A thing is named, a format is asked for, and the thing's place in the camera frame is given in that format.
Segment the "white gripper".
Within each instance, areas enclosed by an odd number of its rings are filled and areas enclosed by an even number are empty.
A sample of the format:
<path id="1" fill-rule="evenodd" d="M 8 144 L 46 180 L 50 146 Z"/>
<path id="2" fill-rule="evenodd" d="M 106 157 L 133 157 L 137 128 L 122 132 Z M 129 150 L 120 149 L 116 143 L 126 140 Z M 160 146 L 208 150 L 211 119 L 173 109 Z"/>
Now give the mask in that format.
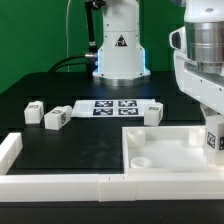
<path id="1" fill-rule="evenodd" d="M 224 67 L 221 74 L 209 74 L 197 69 L 194 61 L 187 58 L 185 28 L 169 35 L 174 49 L 173 61 L 179 89 L 199 101 L 207 128 L 217 126 L 219 114 L 224 115 Z"/>

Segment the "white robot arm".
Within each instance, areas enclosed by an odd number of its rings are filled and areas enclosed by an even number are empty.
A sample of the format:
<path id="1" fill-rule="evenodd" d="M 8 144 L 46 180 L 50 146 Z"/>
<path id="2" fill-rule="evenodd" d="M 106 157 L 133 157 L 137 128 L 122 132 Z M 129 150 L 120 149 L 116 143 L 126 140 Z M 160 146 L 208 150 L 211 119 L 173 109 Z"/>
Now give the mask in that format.
<path id="1" fill-rule="evenodd" d="M 130 85 L 146 77 L 139 0 L 84 0 L 93 78 Z M 172 0 L 184 26 L 169 35 L 180 90 L 201 103 L 208 127 L 224 125 L 224 0 Z"/>

